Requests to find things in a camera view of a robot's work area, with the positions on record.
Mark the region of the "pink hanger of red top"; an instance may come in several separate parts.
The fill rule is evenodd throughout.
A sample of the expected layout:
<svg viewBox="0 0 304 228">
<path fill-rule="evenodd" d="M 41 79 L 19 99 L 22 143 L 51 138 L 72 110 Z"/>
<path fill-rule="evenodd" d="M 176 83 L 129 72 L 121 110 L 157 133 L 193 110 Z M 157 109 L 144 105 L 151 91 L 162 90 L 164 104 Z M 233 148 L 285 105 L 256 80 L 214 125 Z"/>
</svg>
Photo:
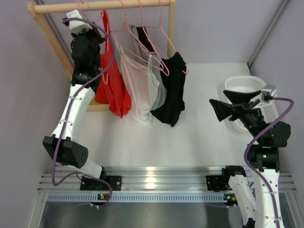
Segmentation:
<svg viewBox="0 0 304 228">
<path fill-rule="evenodd" d="M 82 0 L 77 0 L 77 4 L 78 4 L 78 8 L 80 9 L 81 13 L 84 15 L 86 20 L 90 20 L 90 18 L 85 14 L 85 12 L 82 9 L 82 5 L 84 4 L 84 2 Z M 108 14 L 106 10 L 103 10 L 101 12 L 101 16 L 100 18 L 97 20 L 97 24 L 99 24 L 99 21 L 102 20 L 103 24 L 104 24 L 104 29 L 105 31 L 108 33 L 110 32 L 110 27 L 109 27 L 109 18 L 108 18 Z M 106 53 L 107 51 L 109 51 L 109 38 L 106 36 L 105 37 L 105 45 L 104 45 L 104 52 Z M 104 82 L 105 85 L 108 84 L 108 78 L 109 78 L 109 74 L 107 72 L 103 73 L 102 76 L 102 80 Z"/>
</svg>

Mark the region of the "pink hanger of white top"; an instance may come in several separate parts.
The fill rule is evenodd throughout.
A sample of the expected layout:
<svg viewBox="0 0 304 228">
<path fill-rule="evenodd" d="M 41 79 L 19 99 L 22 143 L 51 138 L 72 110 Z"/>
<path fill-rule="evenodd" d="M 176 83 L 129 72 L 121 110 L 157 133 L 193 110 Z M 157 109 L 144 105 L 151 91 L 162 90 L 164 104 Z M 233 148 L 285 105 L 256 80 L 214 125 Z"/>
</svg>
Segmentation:
<svg viewBox="0 0 304 228">
<path fill-rule="evenodd" d="M 136 60 L 139 60 L 139 63 L 145 62 L 148 64 L 150 62 L 150 66 L 162 71 L 166 76 L 169 76 L 170 72 L 167 68 L 167 66 L 164 64 L 163 61 L 160 61 L 157 58 L 157 55 L 151 55 L 151 52 L 145 47 L 145 45 L 138 39 L 138 37 L 133 33 L 131 28 L 129 27 L 129 22 L 127 18 L 126 13 L 126 6 L 122 0 L 119 1 L 123 10 L 124 10 L 124 28 L 119 30 L 112 31 L 112 34 L 114 36 L 114 40 L 119 44 L 118 50 L 123 51 L 124 49 L 127 50 L 129 53 L 135 56 Z M 131 44 L 133 46 L 133 49 L 129 49 L 127 46 L 123 45 L 119 39 L 116 37 L 116 34 L 118 32 L 126 31 L 128 32 L 130 38 L 131 38 Z"/>
</svg>

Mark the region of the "red tank top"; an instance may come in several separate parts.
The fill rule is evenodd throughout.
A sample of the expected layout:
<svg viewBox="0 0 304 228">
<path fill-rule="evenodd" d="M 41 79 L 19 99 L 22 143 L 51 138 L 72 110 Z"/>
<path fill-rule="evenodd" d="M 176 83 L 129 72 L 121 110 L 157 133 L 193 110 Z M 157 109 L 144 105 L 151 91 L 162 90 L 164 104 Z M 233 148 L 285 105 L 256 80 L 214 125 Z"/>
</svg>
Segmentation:
<svg viewBox="0 0 304 228">
<path fill-rule="evenodd" d="M 109 104 L 109 110 L 114 115 L 123 118 L 131 109 L 132 102 L 120 74 L 115 55 L 113 55 L 115 45 L 110 40 L 109 43 L 109 51 L 100 54 L 100 70 L 103 71 L 109 65 L 112 57 L 114 57 L 114 61 L 106 71 L 109 74 L 108 84 L 104 84 L 102 76 L 100 78 L 100 83 L 95 94 L 95 101 L 101 104 Z"/>
</svg>

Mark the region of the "white camisole top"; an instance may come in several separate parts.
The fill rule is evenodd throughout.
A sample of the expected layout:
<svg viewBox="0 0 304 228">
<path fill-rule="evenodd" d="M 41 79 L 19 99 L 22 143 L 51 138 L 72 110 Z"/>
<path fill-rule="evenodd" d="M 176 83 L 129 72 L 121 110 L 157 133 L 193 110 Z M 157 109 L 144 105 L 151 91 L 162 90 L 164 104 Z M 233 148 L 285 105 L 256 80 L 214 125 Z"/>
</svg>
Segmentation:
<svg viewBox="0 0 304 228">
<path fill-rule="evenodd" d="M 114 40 L 120 54 L 122 77 L 132 103 L 127 118 L 143 125 L 150 125 L 150 111 L 158 96 L 160 84 L 152 72 L 152 55 L 149 55 L 147 65 L 142 65 L 124 53 L 116 35 Z"/>
</svg>

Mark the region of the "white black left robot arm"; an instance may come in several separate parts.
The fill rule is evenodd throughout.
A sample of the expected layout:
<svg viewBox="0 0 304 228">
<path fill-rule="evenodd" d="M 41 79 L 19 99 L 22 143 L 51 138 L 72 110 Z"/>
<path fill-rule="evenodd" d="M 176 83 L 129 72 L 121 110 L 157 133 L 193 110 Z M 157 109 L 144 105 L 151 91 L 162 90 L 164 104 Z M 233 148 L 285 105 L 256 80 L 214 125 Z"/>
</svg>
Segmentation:
<svg viewBox="0 0 304 228">
<path fill-rule="evenodd" d="M 53 161 L 52 183 L 58 186 L 63 181 L 55 180 L 56 164 L 82 175 L 81 190 L 111 189 L 103 166 L 88 156 L 88 149 L 79 144 L 83 118 L 89 103 L 95 96 L 102 75 L 100 44 L 105 38 L 96 28 L 82 28 L 72 32 L 72 59 L 75 68 L 72 74 L 69 97 L 57 127 L 51 136 L 45 136 L 43 146 Z"/>
</svg>

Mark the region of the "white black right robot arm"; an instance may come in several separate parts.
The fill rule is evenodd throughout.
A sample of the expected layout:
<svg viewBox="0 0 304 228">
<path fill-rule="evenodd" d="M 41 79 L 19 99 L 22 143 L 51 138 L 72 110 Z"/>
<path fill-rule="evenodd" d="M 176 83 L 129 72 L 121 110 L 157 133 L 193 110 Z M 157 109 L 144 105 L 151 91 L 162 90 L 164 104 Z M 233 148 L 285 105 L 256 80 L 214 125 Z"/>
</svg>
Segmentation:
<svg viewBox="0 0 304 228">
<path fill-rule="evenodd" d="M 221 170 L 221 183 L 231 189 L 241 211 L 244 228 L 282 228 L 278 180 L 280 176 L 279 148 L 287 146 L 291 126 L 282 121 L 293 108 L 294 101 L 276 97 L 273 87 L 242 93 L 224 90 L 230 101 L 210 99 L 217 119 L 240 120 L 253 139 L 244 152 L 244 161 L 250 168 L 254 188 L 241 166 L 226 166 Z M 259 108 L 272 101 L 287 101 L 288 108 L 273 122 L 267 123 Z"/>
</svg>

